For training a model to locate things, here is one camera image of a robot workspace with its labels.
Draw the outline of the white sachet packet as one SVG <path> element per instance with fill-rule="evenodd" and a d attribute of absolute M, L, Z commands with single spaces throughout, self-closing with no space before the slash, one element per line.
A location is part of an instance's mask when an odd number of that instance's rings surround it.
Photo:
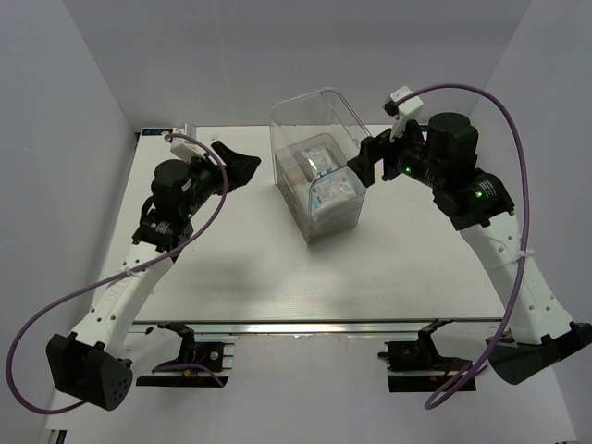
<path fill-rule="evenodd" d="M 355 185 L 347 173 L 324 176 L 310 189 L 310 215 L 318 217 L 357 196 Z"/>
<path fill-rule="evenodd" d="M 325 176 L 336 168 L 332 153 L 324 145 L 303 150 L 302 157 L 310 167 L 314 178 Z"/>

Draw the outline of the clear plastic organizer box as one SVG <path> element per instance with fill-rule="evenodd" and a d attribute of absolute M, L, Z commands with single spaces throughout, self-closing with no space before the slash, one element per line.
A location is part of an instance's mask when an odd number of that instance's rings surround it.
<path fill-rule="evenodd" d="M 308 246 L 357 226 L 366 187 L 347 166 L 371 133 L 335 88 L 270 112 L 275 183 Z"/>

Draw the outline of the wide gold cream tube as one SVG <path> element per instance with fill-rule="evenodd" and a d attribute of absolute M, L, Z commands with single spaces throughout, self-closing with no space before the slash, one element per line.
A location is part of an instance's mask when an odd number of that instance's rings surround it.
<path fill-rule="evenodd" d="M 340 225 L 329 225 L 323 224 L 313 227 L 310 234 L 310 242 L 317 243 L 325 239 L 329 239 L 333 236 L 346 232 L 354 228 L 352 224 L 340 224 Z"/>

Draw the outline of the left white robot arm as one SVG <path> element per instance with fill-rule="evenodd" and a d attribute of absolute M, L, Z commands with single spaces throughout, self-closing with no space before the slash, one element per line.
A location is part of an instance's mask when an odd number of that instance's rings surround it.
<path fill-rule="evenodd" d="M 154 170 L 151 194 L 120 268 L 88 314 L 66 336 L 55 334 L 46 354 L 57 390 L 106 411 L 115 410 L 140 376 L 159 366 L 199 364 L 194 331 L 174 322 L 150 327 L 127 341 L 131 325 L 158 281 L 191 238 L 192 218 L 206 201 L 245 186 L 261 160 L 213 142 L 205 157 L 194 149 L 175 154 Z"/>

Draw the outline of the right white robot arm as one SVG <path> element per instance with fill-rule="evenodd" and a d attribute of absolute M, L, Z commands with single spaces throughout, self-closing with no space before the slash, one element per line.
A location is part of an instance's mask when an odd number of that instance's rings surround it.
<path fill-rule="evenodd" d="M 505 382 L 517 385 L 591 343 L 591 326 L 577 323 L 561 306 L 532 256 L 522 246 L 522 224 L 502 181 L 477 167 L 478 132 L 468 117 L 440 113 L 426 127 L 407 122 L 362 140 L 348 162 L 364 186 L 404 175 L 432 191 L 433 202 L 471 247 L 505 309 L 500 339 L 488 339 L 488 362 Z"/>

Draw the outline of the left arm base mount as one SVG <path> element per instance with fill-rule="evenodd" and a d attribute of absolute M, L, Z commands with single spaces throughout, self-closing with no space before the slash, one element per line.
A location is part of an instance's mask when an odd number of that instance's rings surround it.
<path fill-rule="evenodd" d="M 174 359 L 159 364 L 136 379 L 137 387 L 220 388 L 228 383 L 235 344 L 222 339 L 197 339 L 195 332 L 180 323 L 159 323 L 146 334 L 172 333 L 180 343 Z"/>

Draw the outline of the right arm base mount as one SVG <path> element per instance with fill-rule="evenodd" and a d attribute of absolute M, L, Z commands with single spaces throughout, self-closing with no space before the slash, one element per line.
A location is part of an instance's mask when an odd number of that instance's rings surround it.
<path fill-rule="evenodd" d="M 431 341 L 391 341 L 385 346 L 377 358 L 387 365 L 390 393 L 434 392 L 470 363 L 441 356 Z"/>

